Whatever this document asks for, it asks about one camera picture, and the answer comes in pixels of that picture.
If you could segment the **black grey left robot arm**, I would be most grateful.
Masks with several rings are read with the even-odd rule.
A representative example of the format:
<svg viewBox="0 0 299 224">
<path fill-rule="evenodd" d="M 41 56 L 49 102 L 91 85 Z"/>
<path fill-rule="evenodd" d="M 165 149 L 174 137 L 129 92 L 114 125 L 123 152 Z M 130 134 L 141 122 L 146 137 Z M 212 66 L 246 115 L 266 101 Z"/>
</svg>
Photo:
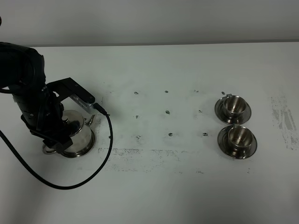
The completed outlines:
<svg viewBox="0 0 299 224">
<path fill-rule="evenodd" d="M 45 82 L 42 55 L 33 48 L 1 42 L 0 92 L 13 96 L 30 132 L 61 154 L 72 140 L 62 121 L 64 107 Z"/>
</svg>

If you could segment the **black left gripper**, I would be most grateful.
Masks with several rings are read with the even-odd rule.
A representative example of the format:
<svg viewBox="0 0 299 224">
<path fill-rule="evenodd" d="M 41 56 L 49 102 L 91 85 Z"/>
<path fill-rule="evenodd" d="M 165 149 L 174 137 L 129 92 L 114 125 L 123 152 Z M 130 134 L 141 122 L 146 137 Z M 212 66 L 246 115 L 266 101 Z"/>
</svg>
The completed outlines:
<svg viewBox="0 0 299 224">
<path fill-rule="evenodd" d="M 43 139 L 44 144 L 58 154 L 71 146 L 70 133 L 62 120 L 64 106 L 56 101 L 50 90 L 26 91 L 13 94 L 21 119 L 30 132 Z"/>
</svg>

